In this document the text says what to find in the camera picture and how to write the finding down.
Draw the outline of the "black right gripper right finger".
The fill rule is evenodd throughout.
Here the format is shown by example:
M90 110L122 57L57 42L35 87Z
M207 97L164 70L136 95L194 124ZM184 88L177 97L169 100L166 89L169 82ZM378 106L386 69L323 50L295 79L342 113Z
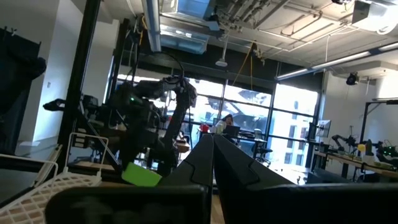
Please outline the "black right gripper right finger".
M398 224L398 184L297 185L214 135L227 224Z

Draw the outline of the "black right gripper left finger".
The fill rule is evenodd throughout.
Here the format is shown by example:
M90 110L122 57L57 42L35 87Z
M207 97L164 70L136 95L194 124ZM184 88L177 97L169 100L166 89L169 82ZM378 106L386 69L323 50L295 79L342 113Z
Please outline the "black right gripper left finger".
M214 142L204 135L155 187L75 187L55 194L45 224L209 224Z

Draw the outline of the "green mini bowl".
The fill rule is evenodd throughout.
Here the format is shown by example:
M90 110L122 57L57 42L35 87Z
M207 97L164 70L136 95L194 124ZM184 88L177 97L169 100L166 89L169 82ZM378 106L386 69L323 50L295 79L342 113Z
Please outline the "green mini bowl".
M154 187L162 176L135 163L129 162L121 175L122 180L139 187Z

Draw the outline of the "black office chair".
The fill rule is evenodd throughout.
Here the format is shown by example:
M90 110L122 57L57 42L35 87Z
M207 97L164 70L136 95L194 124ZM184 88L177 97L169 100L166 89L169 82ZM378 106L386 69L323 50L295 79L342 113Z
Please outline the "black office chair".
M271 161L266 158L268 153L273 152L272 149L266 148L267 141L262 138L262 133L260 129L254 130L254 148L253 148L253 158L260 163L266 163L267 167L271 165Z

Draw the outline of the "black laptop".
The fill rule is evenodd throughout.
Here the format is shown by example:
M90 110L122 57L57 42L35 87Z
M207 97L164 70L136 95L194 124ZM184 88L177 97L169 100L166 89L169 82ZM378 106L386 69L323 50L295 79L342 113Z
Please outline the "black laptop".
M235 138L238 137L240 129L241 128L239 126L227 125L223 130L223 134Z

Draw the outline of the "person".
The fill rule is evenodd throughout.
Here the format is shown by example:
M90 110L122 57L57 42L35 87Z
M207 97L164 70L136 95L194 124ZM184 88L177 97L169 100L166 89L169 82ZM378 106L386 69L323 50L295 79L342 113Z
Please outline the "person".
M215 134L222 134L227 126L232 126L232 125L233 125L233 116L231 114L228 114L216 123L215 127L213 128L213 132Z

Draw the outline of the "grey computer monitor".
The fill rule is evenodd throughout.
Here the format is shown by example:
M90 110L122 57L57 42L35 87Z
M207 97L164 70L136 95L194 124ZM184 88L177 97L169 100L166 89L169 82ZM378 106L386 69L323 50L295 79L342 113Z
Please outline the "grey computer monitor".
M330 120L319 120L317 124L316 136L320 138L327 138L330 132L330 126Z

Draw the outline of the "wooden workbench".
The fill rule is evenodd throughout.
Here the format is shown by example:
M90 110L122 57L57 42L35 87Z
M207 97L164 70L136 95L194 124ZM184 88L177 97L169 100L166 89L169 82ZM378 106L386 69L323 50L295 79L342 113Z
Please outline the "wooden workbench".
M316 168L316 167L325 169L326 163L329 159L337 160L343 164L343 168L341 170L341 176L343 178L347 178L348 166L354 166L356 168L359 168L360 170L370 170L370 171L373 171L373 172L375 172L381 176L384 176L384 177L398 179L398 172L396 172L396 171L382 169L377 166L370 166L361 161L349 158L348 156L341 156L339 154L325 153L325 152L320 152L320 151L315 151L313 153L313 162L312 162L311 170L314 170L314 168Z

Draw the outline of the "white pendant lamp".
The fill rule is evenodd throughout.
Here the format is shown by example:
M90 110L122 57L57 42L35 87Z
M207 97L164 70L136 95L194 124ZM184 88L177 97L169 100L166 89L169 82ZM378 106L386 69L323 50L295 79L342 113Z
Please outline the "white pendant lamp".
M226 60L225 60L225 57L226 57L226 49L227 49L227 46L228 46L228 38L229 38L229 35L226 34L225 37L224 37L224 45L223 45L222 56L221 56L221 58L219 58L218 61L215 63L215 65L217 65L217 66L219 66L219 67L227 67L227 66L228 66L228 63L227 63Z

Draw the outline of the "long ceiling light fixture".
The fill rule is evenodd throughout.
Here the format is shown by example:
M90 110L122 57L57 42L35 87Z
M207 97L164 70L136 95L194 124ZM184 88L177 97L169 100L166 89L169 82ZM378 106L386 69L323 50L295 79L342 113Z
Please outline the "long ceiling light fixture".
M386 44L381 47L375 47L372 49L368 49L368 50L365 50L365 51L362 51L362 52L359 52L359 53L356 53L353 55L341 57L341 58L338 58L335 60L324 62L324 63L318 64L318 65L314 65L312 67L301 68L301 69L295 70L293 72L284 73L282 75L275 76L275 80L282 81L282 80L286 80L286 79L290 79L290 78L294 78L294 77L299 77L302 75L306 75L308 73L318 72L318 71L324 70L326 68L334 67L334 66L341 65L344 63L348 63L348 62L353 62L355 60L361 60L364 58L369 58L369 57L385 54L385 53L392 52L395 50L398 50L398 42Z

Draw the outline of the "black metal frame stand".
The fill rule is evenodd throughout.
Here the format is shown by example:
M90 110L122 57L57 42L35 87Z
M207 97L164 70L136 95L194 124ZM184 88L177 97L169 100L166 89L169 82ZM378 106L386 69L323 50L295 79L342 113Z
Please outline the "black metal frame stand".
M360 140L367 139L398 146L398 98L373 99L365 103Z

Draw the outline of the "black aluminium frame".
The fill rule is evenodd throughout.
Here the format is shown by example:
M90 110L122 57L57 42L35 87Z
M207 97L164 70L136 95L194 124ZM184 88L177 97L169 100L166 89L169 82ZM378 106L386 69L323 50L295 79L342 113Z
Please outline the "black aluminium frame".
M81 91L99 8L100 0L86 0L67 98L56 99L44 104L46 110L63 112L60 135L55 150L60 155L55 160L56 165L67 166L70 141L77 122L83 123L89 130L93 129L85 118ZM0 89L0 118L11 110L21 93L30 88L32 81L42 75L47 68L45 59L41 57L21 56L8 46L4 47L4 53L17 64L15 74L20 76L20 79L10 82L6 89ZM12 156L13 152L4 149L5 140L4 125L0 121L0 156Z

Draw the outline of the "white ceiling duct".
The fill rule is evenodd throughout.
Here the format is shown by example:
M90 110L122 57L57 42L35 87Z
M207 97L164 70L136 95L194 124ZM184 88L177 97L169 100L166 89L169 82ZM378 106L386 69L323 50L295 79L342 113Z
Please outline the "white ceiling duct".
M398 26L398 0L355 0L351 25L386 35Z

